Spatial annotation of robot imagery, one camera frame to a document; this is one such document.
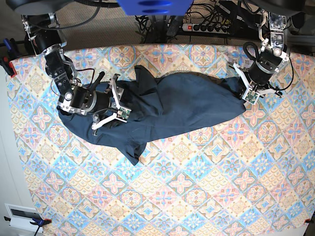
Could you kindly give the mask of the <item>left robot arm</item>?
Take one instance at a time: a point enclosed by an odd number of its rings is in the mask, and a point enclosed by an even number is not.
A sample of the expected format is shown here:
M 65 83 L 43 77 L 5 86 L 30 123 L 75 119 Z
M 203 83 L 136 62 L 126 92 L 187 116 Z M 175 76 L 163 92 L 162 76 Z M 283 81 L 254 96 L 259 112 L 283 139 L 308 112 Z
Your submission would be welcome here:
M 228 64 L 240 77 L 241 89 L 236 94 L 238 98 L 254 105 L 258 98 L 269 93 L 281 97 L 282 92 L 292 85 L 290 82 L 285 88 L 279 88 L 269 82 L 274 73 L 279 73 L 286 64 L 292 63 L 289 48 L 284 43 L 286 23 L 286 16 L 263 10 L 258 25 L 261 48 L 253 42 L 243 45 L 244 53 L 253 61 L 251 67 L 242 69 L 237 63 Z

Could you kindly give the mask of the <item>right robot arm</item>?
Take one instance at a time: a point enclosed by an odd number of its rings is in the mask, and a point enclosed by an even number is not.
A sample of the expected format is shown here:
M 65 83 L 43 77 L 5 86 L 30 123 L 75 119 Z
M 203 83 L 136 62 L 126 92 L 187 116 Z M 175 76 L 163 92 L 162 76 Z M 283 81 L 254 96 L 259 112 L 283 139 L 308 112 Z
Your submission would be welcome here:
M 72 60 L 64 55 L 65 40 L 59 31 L 54 13 L 44 15 L 22 15 L 22 23 L 35 54 L 42 54 L 46 60 L 45 70 L 53 78 L 59 91 L 58 107 L 67 113 L 82 116 L 92 115 L 94 133 L 113 120 L 126 122 L 130 108 L 121 103 L 124 90 L 117 87 L 119 77 L 115 74 L 109 80 L 105 91 L 98 91 L 105 73 L 84 86 L 77 78 L 77 70 Z

